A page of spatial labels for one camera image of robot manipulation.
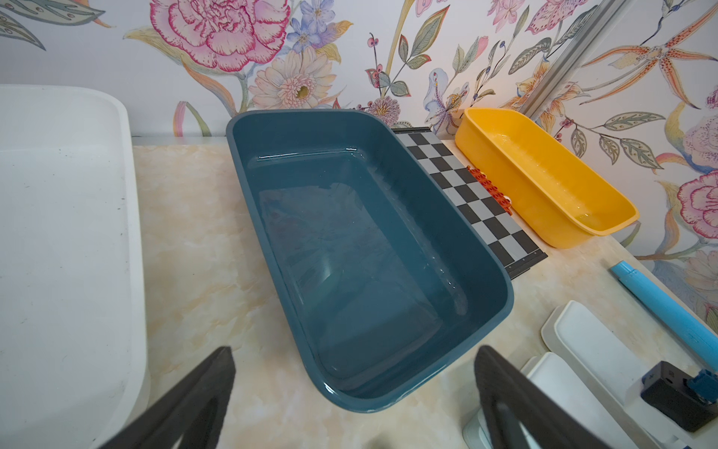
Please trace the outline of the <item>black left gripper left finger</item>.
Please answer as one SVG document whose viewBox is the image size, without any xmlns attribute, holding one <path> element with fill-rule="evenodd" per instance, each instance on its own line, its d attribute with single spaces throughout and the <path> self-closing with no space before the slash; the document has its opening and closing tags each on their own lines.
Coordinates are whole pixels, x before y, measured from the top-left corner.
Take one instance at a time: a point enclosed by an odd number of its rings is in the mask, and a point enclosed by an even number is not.
<svg viewBox="0 0 718 449">
<path fill-rule="evenodd" d="M 236 375 L 232 350 L 221 346 L 105 448 L 215 448 Z"/>
</svg>

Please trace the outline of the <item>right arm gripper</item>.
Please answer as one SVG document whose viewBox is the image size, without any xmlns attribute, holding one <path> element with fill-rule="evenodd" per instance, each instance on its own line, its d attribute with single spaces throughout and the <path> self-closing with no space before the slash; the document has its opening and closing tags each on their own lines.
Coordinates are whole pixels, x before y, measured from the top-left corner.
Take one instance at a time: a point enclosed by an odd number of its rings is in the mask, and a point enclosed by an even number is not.
<svg viewBox="0 0 718 449">
<path fill-rule="evenodd" d="M 717 418 L 717 374 L 701 370 L 695 377 L 667 361 L 641 377 L 641 398 L 688 432 Z"/>
</svg>

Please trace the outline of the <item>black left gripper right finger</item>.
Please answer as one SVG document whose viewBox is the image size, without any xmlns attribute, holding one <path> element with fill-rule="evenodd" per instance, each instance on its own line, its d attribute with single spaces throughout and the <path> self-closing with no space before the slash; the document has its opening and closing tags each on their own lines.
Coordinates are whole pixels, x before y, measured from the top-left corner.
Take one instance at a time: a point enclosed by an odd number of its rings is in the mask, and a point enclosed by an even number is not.
<svg viewBox="0 0 718 449">
<path fill-rule="evenodd" d="M 494 448 L 605 448 L 596 435 L 547 397 L 494 348 L 483 345 L 474 361 L 476 385 Z"/>
</svg>

